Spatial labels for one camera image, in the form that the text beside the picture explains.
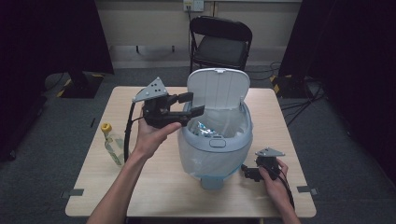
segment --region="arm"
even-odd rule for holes
[[[286,179],[289,167],[281,160],[277,160],[277,162],[279,163],[283,173],[281,173],[280,176],[283,179]],[[262,175],[262,178],[264,178],[264,185],[267,189],[267,193],[274,202],[276,209],[282,216],[283,222],[285,224],[301,223],[290,204],[289,195],[286,192],[285,186],[283,186],[282,182],[279,179],[272,180],[267,170],[265,170],[263,167],[259,167],[259,171]]]
[[[93,210],[87,223],[123,223],[143,166],[167,135],[180,127],[180,123],[171,123],[158,130],[148,126],[144,119],[139,120],[134,151],[104,198]]]

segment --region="gray metal bracket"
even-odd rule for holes
[[[280,156],[285,156],[285,153],[277,151],[271,147],[266,147],[263,150],[260,150],[255,153],[256,156],[260,157],[280,157]]]
[[[163,81],[157,77],[134,97],[133,102],[151,100],[166,95],[168,95],[168,91],[163,85]]]

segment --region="person's right hand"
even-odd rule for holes
[[[285,175],[287,175],[289,167],[280,159],[276,159],[281,168],[280,177],[286,180]],[[272,180],[268,174],[268,171],[262,166],[259,167],[260,174],[264,178],[264,185],[267,189],[267,193],[271,200],[274,202],[278,209],[282,208],[286,204],[290,204],[289,195],[286,191],[285,186],[280,181],[279,178]]]
[[[279,159],[276,160],[282,171],[280,172],[279,177],[286,181],[286,175],[288,174],[289,167],[283,161]],[[282,181],[279,178],[272,180],[268,171],[263,167],[259,167],[259,172],[262,175],[262,178],[264,178],[264,186],[267,189],[267,193],[282,216],[283,222],[285,224],[300,224],[300,219],[294,212],[288,192]]]

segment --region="electrical outlet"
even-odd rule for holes
[[[188,7],[190,7],[190,11],[192,11],[193,0],[183,0],[183,10],[188,11]]]
[[[204,0],[183,0],[183,10],[188,11],[204,11]]]
[[[193,0],[192,11],[204,11],[204,0]]]

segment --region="trash can lid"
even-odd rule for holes
[[[208,109],[237,108],[245,100],[250,79],[245,72],[229,68],[199,69],[187,80],[188,91],[194,93],[192,107]]]

